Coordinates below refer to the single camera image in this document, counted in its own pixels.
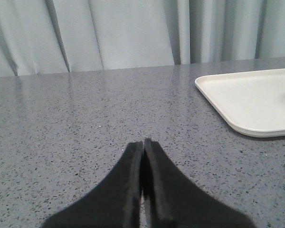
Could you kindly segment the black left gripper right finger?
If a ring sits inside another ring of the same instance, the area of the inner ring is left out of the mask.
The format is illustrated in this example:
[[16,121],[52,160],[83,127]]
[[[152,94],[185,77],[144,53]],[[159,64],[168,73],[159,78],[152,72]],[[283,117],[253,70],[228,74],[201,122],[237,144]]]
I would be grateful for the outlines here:
[[253,228],[245,214],[192,183],[158,142],[144,141],[142,189],[152,228]]

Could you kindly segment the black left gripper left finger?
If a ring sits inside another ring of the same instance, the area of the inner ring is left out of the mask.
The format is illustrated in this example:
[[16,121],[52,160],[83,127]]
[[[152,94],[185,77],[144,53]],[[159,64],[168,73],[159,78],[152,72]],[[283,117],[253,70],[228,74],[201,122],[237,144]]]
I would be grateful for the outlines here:
[[138,228],[143,143],[129,143],[118,163],[86,196],[46,220],[45,228]]

